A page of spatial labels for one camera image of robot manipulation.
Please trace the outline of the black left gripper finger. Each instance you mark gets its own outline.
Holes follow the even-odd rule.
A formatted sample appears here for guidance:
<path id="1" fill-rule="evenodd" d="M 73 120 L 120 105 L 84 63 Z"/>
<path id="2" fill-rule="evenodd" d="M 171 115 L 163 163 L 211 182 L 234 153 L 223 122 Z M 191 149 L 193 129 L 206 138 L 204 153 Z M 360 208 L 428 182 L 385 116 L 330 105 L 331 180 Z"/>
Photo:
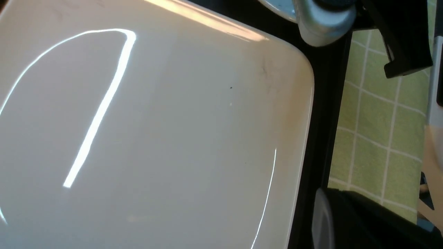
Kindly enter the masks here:
<path id="1" fill-rule="evenodd" d="M 443 241 L 355 191 L 319 188 L 311 224 L 315 249 L 441 249 Z"/>

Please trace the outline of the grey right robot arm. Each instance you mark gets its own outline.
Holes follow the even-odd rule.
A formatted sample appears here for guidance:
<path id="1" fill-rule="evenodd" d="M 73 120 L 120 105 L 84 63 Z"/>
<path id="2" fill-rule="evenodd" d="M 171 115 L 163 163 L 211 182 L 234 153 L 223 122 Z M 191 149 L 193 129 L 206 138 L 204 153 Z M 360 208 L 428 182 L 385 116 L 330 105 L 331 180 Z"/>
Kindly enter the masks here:
<path id="1" fill-rule="evenodd" d="M 389 62 L 387 78 L 409 75 L 433 65 L 425 0 L 294 0 L 301 38 L 324 47 L 363 24 L 378 29 Z"/>

